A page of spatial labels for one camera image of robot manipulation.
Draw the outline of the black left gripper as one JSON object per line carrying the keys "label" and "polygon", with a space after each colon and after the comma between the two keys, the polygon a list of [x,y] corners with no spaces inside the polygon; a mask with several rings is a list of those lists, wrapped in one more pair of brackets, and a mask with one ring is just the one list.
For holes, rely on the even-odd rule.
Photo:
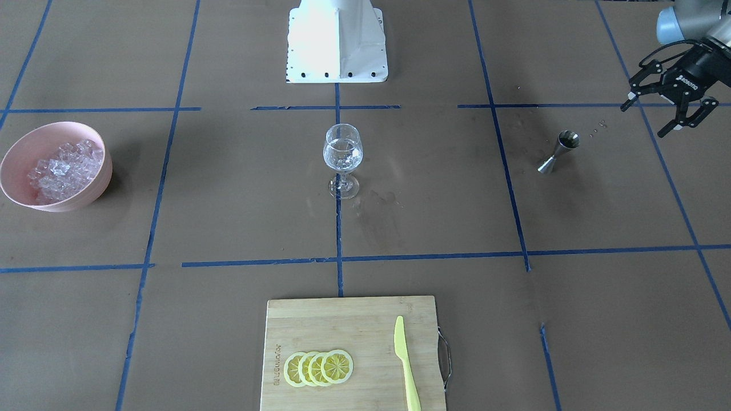
{"label": "black left gripper", "polygon": [[[674,119],[657,132],[658,138],[664,138],[683,127],[697,127],[720,105],[717,99],[704,96],[718,82],[730,86],[729,48],[716,43],[700,43],[663,72],[665,70],[659,60],[640,63],[640,71],[629,79],[630,91],[626,102],[621,105],[621,111],[626,112],[641,96],[653,94],[673,102],[676,105]],[[654,75],[660,76],[660,80],[646,81]],[[689,105],[696,101],[700,101],[700,106],[689,115]]]}

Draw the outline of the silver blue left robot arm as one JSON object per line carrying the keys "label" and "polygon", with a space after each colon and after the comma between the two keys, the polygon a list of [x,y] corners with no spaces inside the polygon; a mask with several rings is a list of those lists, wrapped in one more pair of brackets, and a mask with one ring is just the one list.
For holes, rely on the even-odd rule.
{"label": "silver blue left robot arm", "polygon": [[657,94],[676,107],[674,119],[658,130],[664,138],[684,127],[697,127],[720,104],[706,96],[716,83],[730,86],[728,1],[676,1],[656,21],[660,47],[639,63],[628,83],[621,111],[641,96]]}

